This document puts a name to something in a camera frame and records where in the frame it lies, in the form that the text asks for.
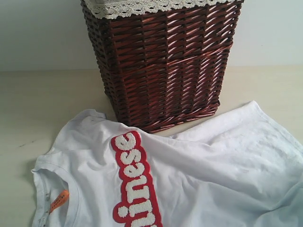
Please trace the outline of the white t-shirt red lettering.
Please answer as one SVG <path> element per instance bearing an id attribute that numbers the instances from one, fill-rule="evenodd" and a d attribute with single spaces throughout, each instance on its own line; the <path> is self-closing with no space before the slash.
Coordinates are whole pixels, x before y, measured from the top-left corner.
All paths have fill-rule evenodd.
<path id="1" fill-rule="evenodd" d="M 170 137 L 88 109 L 32 173 L 35 227 L 303 224 L 303 147 L 254 101 Z"/>

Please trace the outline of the dark brown wicker basket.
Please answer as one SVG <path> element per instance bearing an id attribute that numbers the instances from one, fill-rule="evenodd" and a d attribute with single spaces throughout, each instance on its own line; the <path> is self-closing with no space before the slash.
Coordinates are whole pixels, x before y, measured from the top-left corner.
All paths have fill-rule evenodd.
<path id="1" fill-rule="evenodd" d="M 146 132 L 214 115 L 243 1 L 171 9 L 87 25 L 116 119 Z"/>

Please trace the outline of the orange garment tag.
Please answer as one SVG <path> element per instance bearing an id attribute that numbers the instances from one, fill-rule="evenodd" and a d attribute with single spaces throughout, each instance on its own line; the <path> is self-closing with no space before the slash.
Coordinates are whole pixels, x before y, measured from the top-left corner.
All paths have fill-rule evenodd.
<path id="1" fill-rule="evenodd" d="M 66 201 L 69 199 L 69 191 L 68 190 L 63 190 L 57 197 L 56 199 L 51 203 L 50 209 L 49 209 L 49 214 L 51 214 L 55 209 L 58 207 L 64 205 Z"/>

